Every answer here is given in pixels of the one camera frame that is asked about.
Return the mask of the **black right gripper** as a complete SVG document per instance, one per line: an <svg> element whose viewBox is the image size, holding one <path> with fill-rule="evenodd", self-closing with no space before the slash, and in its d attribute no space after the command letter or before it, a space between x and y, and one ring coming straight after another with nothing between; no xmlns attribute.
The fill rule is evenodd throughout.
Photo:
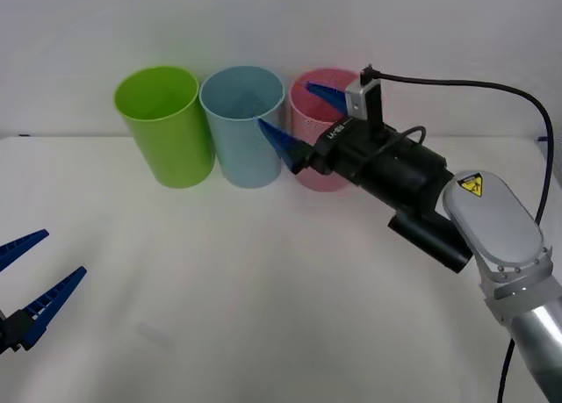
<svg viewBox="0 0 562 403"><path fill-rule="evenodd" d="M304 82L302 86L339 113L348 113L344 91L319 83ZM264 119L255 118L255 122L293 175L312 169L324 176L336 173L354 185L361 183L361 172L375 154L398 135L387 124L373 127L367 121L343 118L322 133L312 146Z"/></svg>

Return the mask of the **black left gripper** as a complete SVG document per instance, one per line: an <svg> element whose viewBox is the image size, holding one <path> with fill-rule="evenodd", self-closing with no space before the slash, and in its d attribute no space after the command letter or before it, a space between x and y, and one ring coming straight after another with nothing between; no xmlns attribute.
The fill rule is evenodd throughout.
<svg viewBox="0 0 562 403"><path fill-rule="evenodd" d="M49 236L46 229L28 234L0 246L0 271L5 270L40 241ZM81 266L32 303L9 317L0 311L0 354L7 349L31 349L47 331L47 326L61 310L87 270Z"/></svg>

